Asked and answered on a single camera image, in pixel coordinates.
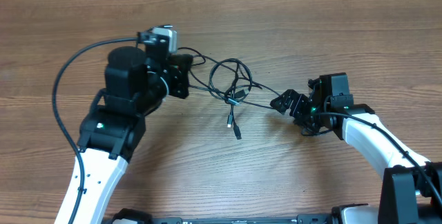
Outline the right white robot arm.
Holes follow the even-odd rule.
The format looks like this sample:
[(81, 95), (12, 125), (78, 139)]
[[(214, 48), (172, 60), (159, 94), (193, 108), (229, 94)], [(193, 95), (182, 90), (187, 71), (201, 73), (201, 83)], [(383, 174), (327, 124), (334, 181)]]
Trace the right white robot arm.
[(432, 162), (401, 142), (366, 104), (355, 104), (346, 73), (309, 80), (310, 93), (293, 89), (270, 102), (288, 113), (303, 136), (334, 133), (368, 161), (382, 180), (380, 203), (333, 207), (297, 223), (440, 223), (441, 163)]

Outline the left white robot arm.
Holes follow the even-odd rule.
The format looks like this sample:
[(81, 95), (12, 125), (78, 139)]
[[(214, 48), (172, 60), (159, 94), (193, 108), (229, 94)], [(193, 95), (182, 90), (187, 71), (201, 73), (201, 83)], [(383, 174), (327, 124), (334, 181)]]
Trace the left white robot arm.
[(101, 223), (145, 131), (168, 95), (186, 98), (193, 56), (123, 46), (108, 54), (105, 88), (79, 128), (73, 174), (56, 223)]

